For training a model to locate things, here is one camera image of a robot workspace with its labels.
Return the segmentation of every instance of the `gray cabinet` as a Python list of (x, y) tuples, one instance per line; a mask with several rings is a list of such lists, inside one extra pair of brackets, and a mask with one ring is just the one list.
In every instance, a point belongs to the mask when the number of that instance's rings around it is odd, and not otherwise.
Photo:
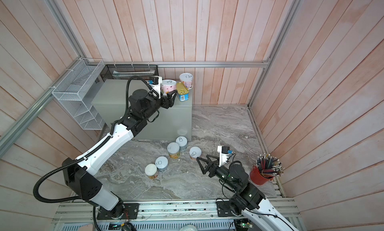
[[(121, 118), (125, 112), (125, 91), (127, 80), (106, 80), (92, 101), (92, 105), (111, 127), (111, 123)], [(137, 89), (148, 90), (140, 80), (132, 80), (129, 85), (129, 95)], [(160, 108), (159, 117), (135, 137), (136, 139), (174, 141), (179, 136), (191, 140), (192, 136), (192, 98), (181, 102), (176, 97), (175, 104), (169, 109)]]

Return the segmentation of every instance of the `food can label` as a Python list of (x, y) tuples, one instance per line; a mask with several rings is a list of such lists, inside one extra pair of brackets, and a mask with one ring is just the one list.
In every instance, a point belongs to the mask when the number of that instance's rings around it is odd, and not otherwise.
[(179, 94), (179, 99), (180, 99), (180, 101), (186, 101), (186, 100), (188, 100), (188, 93), (187, 93), (187, 94), (184, 94), (184, 95), (180, 95), (180, 94)]

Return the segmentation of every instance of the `black cable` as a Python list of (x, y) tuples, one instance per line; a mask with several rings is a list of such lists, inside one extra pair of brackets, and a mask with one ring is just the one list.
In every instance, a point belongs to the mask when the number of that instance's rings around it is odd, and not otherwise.
[(233, 162), (233, 160), (235, 159), (236, 153), (233, 153), (233, 154), (228, 158), (228, 160), (229, 160), (232, 156), (233, 156), (233, 158), (232, 158), (232, 162)]
[(125, 92), (125, 114), (128, 114), (128, 98), (129, 98), (129, 94), (128, 94), (128, 90), (129, 90), (129, 84), (131, 83), (131, 80), (134, 80), (134, 79), (136, 79), (136, 80), (141, 80), (142, 82), (144, 82), (144, 84), (146, 84), (146, 86), (148, 87), (148, 89), (149, 89), (149, 93), (154, 93), (154, 94), (156, 94), (156, 97), (154, 97), (154, 96), (152, 96), (153, 98), (155, 98), (155, 99), (157, 99), (157, 98), (159, 98), (159, 96), (160, 96), (160, 94), (158, 94), (157, 92), (156, 92), (156, 90), (154, 90), (148, 83), (147, 83), (147, 81), (146, 80), (144, 80), (142, 77), (140, 77), (140, 76), (132, 76), (132, 77), (130, 77), (129, 79), (128, 79), (128, 81), (127, 81), (127, 87), (126, 87), (126, 92)]
[(231, 228), (232, 224), (233, 224), (233, 227), (235, 227), (235, 222), (233, 221), (232, 223), (229, 224), (228, 231), (229, 231), (229, 229)]
[[(225, 197), (226, 199), (229, 199), (229, 198), (224, 194), (223, 187), (224, 187), (224, 184), (227, 182), (228, 178), (229, 178), (229, 175), (226, 177), (226, 179), (224, 180), (223, 183), (220, 182), (221, 180), (218, 180), (218, 182), (221, 184), (221, 192), (223, 193), (223, 195), (224, 195), (224, 197)], [(231, 192), (234, 193), (234, 191), (233, 191), (233, 190), (230, 190), (227, 186), (225, 186), (225, 188), (228, 189), (229, 191), (231, 191)]]
[(101, 229), (99, 228), (99, 226), (97, 225), (97, 222), (96, 222), (96, 207), (95, 206), (93, 206), (93, 223), (96, 227), (96, 230), (101, 231)]
[[(113, 132), (115, 130), (115, 125), (118, 121), (114, 121), (112, 123), (112, 127), (111, 127), (111, 132), (110, 134), (113, 135)], [(55, 173), (57, 172), (60, 172), (66, 168), (69, 168), (71, 166), (74, 166), (75, 164), (83, 161), (83, 160), (86, 160), (87, 158), (89, 158), (91, 155), (93, 155), (96, 151), (98, 151), (101, 147), (103, 147), (109, 140), (111, 139), (111, 136), (108, 136), (106, 139), (104, 139), (104, 141), (102, 143), (100, 143), (95, 149), (93, 149), (92, 151), (90, 151), (89, 153), (87, 153), (86, 155), (84, 155), (82, 158), (78, 159), (78, 160), (74, 160), (72, 163), (66, 165), (66, 166), (62, 166), (62, 167), (59, 167), (59, 168), (56, 168), (55, 170), (53, 171), (50, 171), (49, 173), (47, 173), (46, 175), (42, 176), (35, 184), (35, 186), (33, 187), (33, 196), (39, 200), (40, 202), (43, 202), (43, 203), (61, 203), (61, 202), (66, 202), (66, 201), (71, 201), (71, 200), (80, 200), (82, 199), (81, 197), (79, 196), (73, 196), (73, 197), (68, 197), (68, 198), (60, 198), (60, 199), (47, 199), (47, 198), (44, 198), (40, 195), (39, 193), (39, 187), (40, 185), (47, 179), (49, 178), (50, 176), (54, 175)]]
[(249, 211), (249, 212), (251, 212), (251, 213), (257, 214), (257, 215), (267, 215), (267, 216), (271, 215), (271, 216), (273, 216), (273, 217), (275, 217), (275, 218), (280, 219), (280, 220), (283, 221), (288, 227), (290, 227), (290, 229), (292, 229), (292, 231), (295, 231), (295, 230), (294, 230), (289, 224), (287, 224), (282, 218), (280, 218), (279, 216), (277, 216), (277, 215), (275, 215), (275, 214), (270, 214), (270, 213), (255, 213), (255, 212), (252, 212), (251, 210), (249, 210), (249, 209), (247, 209), (247, 208), (246, 208), (246, 210)]
[(275, 216), (275, 218), (279, 218), (281, 221), (283, 221), (288, 227), (290, 227), (292, 229), (292, 231), (295, 231), (289, 224), (287, 224), (282, 218), (280, 218), (279, 216)]

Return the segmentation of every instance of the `white wire rack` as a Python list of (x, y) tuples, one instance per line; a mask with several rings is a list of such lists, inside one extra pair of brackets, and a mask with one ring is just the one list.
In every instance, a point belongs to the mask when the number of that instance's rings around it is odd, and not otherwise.
[(83, 129), (101, 130), (104, 126), (103, 119), (91, 104), (103, 84), (95, 83), (103, 68), (103, 61), (96, 66), (88, 66), (82, 59), (52, 92)]

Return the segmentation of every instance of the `marble floor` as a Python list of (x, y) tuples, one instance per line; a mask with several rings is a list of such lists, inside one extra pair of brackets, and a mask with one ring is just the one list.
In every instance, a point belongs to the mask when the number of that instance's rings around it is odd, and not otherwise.
[[(202, 157), (217, 156), (217, 146), (230, 146), (247, 173), (262, 153), (245, 106), (194, 106), (192, 141), (179, 159), (170, 159), (165, 172), (155, 180), (144, 173), (147, 164), (159, 156), (168, 157), (168, 142), (131, 140), (124, 144), (101, 167), (95, 176), (123, 200), (169, 200), (223, 198), (218, 178), (203, 175), (199, 165), (189, 157), (192, 146), (200, 147)], [(272, 182), (258, 188), (267, 197), (276, 197)], [(227, 197), (232, 193), (224, 188)]]

